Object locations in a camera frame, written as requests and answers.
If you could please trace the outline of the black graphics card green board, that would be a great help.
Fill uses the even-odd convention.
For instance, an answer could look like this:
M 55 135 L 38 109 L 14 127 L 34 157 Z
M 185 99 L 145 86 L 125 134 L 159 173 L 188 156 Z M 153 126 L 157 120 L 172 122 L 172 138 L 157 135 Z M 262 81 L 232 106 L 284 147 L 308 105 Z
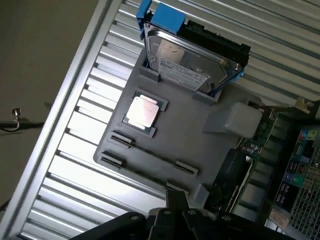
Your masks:
M 241 138 L 228 151 L 204 205 L 212 213 L 235 211 L 244 200 L 248 185 L 262 190 L 268 187 L 271 175 L 263 173 L 258 166 L 272 167 L 279 158 L 280 147 L 285 142 L 273 135 L 279 116 L 292 112 L 296 119 L 314 118 L 320 101 L 298 98 L 294 106 L 262 105 L 252 101 L 248 105 L 260 111 L 262 116 L 253 137 Z

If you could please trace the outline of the grey plastic parts rack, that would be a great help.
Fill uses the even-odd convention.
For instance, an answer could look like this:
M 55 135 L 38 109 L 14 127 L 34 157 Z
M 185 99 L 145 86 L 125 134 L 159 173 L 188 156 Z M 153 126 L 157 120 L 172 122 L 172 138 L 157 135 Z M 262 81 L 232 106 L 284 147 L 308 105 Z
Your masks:
M 225 130 L 228 109 L 258 96 L 230 84 L 215 99 L 162 80 L 146 66 L 142 51 L 94 153 L 94 161 L 159 193 L 184 191 L 189 204 L 203 208 L 210 188 L 240 136 Z M 136 89 L 168 101 L 152 128 L 123 122 Z

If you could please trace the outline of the silver CPU chip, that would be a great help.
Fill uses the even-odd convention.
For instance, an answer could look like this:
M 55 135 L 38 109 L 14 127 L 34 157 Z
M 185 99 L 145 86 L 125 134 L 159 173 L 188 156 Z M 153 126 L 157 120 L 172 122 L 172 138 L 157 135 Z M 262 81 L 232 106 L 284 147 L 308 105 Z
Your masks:
M 137 88 L 122 122 L 142 130 L 152 128 L 159 112 L 164 112 L 167 104 L 167 100 Z

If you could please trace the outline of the white plastic block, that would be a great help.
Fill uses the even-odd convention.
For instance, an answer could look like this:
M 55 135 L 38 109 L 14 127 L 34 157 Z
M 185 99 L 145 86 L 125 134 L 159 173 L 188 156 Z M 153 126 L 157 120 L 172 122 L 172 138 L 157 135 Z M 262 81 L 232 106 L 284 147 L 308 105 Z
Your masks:
M 262 112 L 241 102 L 227 111 L 224 129 L 245 139 L 251 139 L 258 128 Z

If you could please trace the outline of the black PC case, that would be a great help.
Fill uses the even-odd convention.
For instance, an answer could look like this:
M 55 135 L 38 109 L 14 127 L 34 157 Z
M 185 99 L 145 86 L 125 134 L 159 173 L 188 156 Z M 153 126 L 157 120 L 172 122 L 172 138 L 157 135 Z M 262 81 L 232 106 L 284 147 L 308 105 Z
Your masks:
M 320 100 L 289 121 L 256 223 L 296 240 L 320 240 Z

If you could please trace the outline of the hard disk with blue carrier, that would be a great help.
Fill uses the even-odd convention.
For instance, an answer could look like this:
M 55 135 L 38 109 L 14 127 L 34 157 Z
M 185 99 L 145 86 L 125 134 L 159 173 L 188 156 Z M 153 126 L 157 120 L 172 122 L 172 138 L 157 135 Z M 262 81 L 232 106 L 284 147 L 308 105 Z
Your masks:
M 182 12 L 152 0 L 142 0 L 136 13 L 147 66 L 163 80 L 215 97 L 244 75 L 250 46 L 211 32 Z

